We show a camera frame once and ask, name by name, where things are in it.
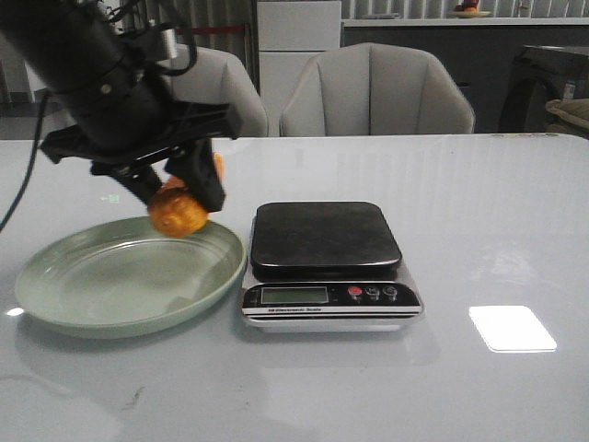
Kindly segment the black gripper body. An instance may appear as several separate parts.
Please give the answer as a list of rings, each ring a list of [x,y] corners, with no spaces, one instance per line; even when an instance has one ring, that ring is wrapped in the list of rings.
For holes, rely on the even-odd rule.
[[[54,163],[81,157],[122,165],[189,141],[235,139],[242,126],[234,106],[178,100],[152,70],[141,79],[111,72],[57,99],[75,124],[51,132],[41,143]]]

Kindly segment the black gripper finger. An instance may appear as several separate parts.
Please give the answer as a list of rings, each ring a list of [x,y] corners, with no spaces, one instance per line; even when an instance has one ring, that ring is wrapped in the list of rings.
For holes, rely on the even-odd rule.
[[[212,141],[202,139],[179,146],[164,169],[182,180],[194,199],[208,212],[219,212],[225,203],[225,190],[214,162]]]
[[[113,168],[109,176],[116,180],[144,205],[156,195],[162,186],[162,181],[151,166],[131,168],[122,166]]]

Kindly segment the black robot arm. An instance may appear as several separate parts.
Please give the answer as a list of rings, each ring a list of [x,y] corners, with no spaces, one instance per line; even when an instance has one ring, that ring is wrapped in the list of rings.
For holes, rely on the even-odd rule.
[[[164,27],[117,33],[94,1],[5,1],[1,32],[73,118],[48,134],[41,151],[53,162],[90,161],[91,172],[116,180],[148,202],[163,162],[208,211],[225,190],[212,141],[235,139],[242,121],[229,104],[176,99],[168,85],[186,67],[164,65]]]

